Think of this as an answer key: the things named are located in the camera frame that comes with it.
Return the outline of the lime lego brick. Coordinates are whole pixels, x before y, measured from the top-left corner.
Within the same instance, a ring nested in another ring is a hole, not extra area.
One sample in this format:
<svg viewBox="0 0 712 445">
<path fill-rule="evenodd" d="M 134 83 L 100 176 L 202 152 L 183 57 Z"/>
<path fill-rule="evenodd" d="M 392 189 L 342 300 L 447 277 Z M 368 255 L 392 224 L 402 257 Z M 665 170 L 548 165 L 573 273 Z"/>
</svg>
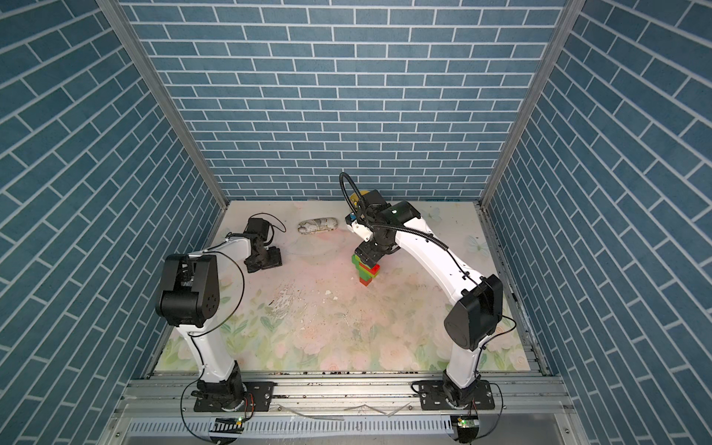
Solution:
<svg viewBox="0 0 712 445">
<path fill-rule="evenodd" d="M 363 263 L 361 258 L 356 254 L 352 255 L 352 262 L 355 266 L 357 266 L 363 270 L 370 270 L 370 267 L 368 265 L 366 265 L 365 263 Z"/>
<path fill-rule="evenodd" d="M 359 270 L 359 279 L 360 279 L 361 281 L 371 281 L 371 280 L 373 280 L 377 275 L 378 275 L 378 272 L 375 272 L 375 273 L 374 273 L 373 271 L 370 271 L 370 270 L 363 270 L 363 269 L 360 269 L 360 270 Z"/>
</svg>

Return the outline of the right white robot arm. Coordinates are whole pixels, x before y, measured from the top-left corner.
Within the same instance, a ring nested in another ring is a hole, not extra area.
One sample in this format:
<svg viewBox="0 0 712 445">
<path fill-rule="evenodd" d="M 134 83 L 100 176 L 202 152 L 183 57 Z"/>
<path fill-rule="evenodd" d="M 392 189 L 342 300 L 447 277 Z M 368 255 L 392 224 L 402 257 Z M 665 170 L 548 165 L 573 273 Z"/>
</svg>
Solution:
<svg viewBox="0 0 712 445">
<path fill-rule="evenodd" d="M 344 197 L 350 207 L 345 222 L 362 240 L 354 252 L 362 265 L 373 269 L 383 257 L 403 250 L 444 291 L 452 308 L 443 326 L 454 343 L 444 394 L 456 408 L 473 405 L 481 356 L 504 318 L 502 281 L 494 274 L 483 276 L 457 257 L 409 202 L 389 204 L 376 190 Z"/>
</svg>

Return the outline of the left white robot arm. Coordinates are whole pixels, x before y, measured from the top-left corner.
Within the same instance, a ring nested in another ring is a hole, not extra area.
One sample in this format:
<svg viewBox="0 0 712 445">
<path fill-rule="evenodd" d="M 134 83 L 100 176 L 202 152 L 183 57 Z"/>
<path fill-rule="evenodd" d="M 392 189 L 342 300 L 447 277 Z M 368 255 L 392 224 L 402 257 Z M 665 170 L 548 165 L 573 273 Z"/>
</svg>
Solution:
<svg viewBox="0 0 712 445">
<path fill-rule="evenodd" d="M 250 415 L 267 412 L 272 402 L 274 383 L 244 381 L 220 332 L 237 313 L 246 291 L 240 291 L 235 308 L 228 315 L 218 315 L 222 265 L 237 268 L 241 277 L 282 265 L 280 249 L 273 240 L 276 231 L 285 233 L 287 229 L 274 226 L 266 216 L 264 212 L 250 216 L 243 232 L 229 233 L 224 241 L 207 250 L 172 254 L 165 259 L 156 313 L 177 329 L 198 364 L 198 380 L 192 392 L 197 412 L 243 409 Z"/>
</svg>

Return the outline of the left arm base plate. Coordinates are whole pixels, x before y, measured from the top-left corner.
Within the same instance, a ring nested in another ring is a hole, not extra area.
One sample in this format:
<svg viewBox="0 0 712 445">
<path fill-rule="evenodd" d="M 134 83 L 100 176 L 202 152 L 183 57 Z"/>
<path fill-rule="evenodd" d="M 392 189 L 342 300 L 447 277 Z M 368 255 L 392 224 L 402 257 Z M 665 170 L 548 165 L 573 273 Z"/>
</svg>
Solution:
<svg viewBox="0 0 712 445">
<path fill-rule="evenodd" d="M 240 389 L 222 386 L 220 389 L 214 385 L 213 390 L 202 388 L 204 384 L 198 383 L 198 389 L 191 391 L 191 396 L 196 400 L 194 411 L 198 413 L 251 413 L 268 412 L 274 388 L 272 381 L 253 382 L 242 384 Z"/>
</svg>

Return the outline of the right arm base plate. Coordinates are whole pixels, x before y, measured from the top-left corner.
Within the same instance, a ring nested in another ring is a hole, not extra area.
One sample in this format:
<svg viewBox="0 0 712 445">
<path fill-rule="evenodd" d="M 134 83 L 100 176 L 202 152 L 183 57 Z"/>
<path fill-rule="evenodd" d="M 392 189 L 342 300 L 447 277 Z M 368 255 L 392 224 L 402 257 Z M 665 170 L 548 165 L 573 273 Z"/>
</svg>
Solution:
<svg viewBox="0 0 712 445">
<path fill-rule="evenodd" d="M 445 380 L 418 380 L 411 390 L 417 395 L 424 411 L 493 410 L 495 401 L 490 382 L 477 379 L 465 389 L 458 388 L 448 378 Z"/>
</svg>

